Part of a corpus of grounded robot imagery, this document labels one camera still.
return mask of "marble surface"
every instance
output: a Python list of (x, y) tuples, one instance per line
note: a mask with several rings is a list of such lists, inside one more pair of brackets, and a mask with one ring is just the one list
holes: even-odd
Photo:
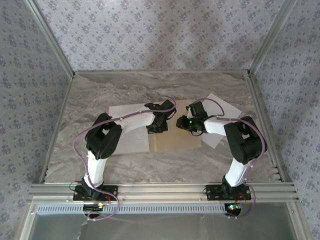
[[(74, 137), (90, 127), (109, 106), (147, 103), (167, 95), (176, 100), (197, 99), (210, 93), (256, 119), (255, 108), (242, 73), (86, 73), (73, 80), (62, 124), (51, 155), (46, 183), (79, 181), (84, 166), (72, 150)], [(85, 155), (85, 140), (77, 147)], [(104, 170), (105, 183), (221, 182), (232, 154), (224, 137), (213, 149), (111, 156)], [(248, 175), (249, 182), (273, 181), (268, 152)]]

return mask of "blue floral wallpaper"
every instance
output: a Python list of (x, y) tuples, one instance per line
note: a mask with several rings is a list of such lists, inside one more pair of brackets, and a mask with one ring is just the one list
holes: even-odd
[(282, 0), (37, 0), (74, 71), (248, 69)]
[(69, 80), (22, 0), (0, 2), (0, 239), (39, 179)]
[(320, 2), (298, 0), (256, 78), (276, 148), (320, 240)]

